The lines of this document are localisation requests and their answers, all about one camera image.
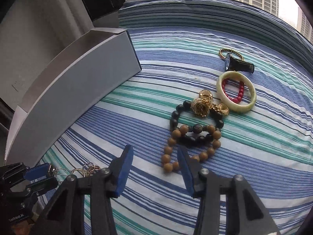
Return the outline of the pale jade bangle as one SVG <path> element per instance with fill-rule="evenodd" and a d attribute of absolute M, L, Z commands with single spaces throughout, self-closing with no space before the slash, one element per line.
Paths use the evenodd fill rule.
<path fill-rule="evenodd" d="M 253 83 L 244 74 L 228 71 L 218 77 L 216 92 L 230 111 L 244 114 L 250 111 L 257 99 Z"/>

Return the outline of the gold twisted bangle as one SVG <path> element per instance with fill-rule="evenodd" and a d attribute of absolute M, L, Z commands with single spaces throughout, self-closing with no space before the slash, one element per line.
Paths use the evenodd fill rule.
<path fill-rule="evenodd" d="M 244 61 L 244 57 L 238 51 L 231 48 L 222 48 L 219 50 L 219 56 L 222 60 L 226 61 L 228 57 L 235 55 L 235 58 Z"/>

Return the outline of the blue face black watch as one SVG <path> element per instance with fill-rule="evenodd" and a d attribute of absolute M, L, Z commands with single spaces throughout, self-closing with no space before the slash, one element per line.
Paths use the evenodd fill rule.
<path fill-rule="evenodd" d="M 226 71 L 241 71 L 249 72 L 251 74 L 255 71 L 255 65 L 246 61 L 240 61 L 239 59 L 230 56 L 225 61 L 225 70 Z"/>

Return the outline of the white cardboard box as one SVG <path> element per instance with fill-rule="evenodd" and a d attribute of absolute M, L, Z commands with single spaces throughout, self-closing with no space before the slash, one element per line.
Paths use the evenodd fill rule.
<path fill-rule="evenodd" d="M 36 165 L 82 114 L 140 71 L 127 30 L 85 33 L 48 64 L 17 105 L 5 164 Z"/>

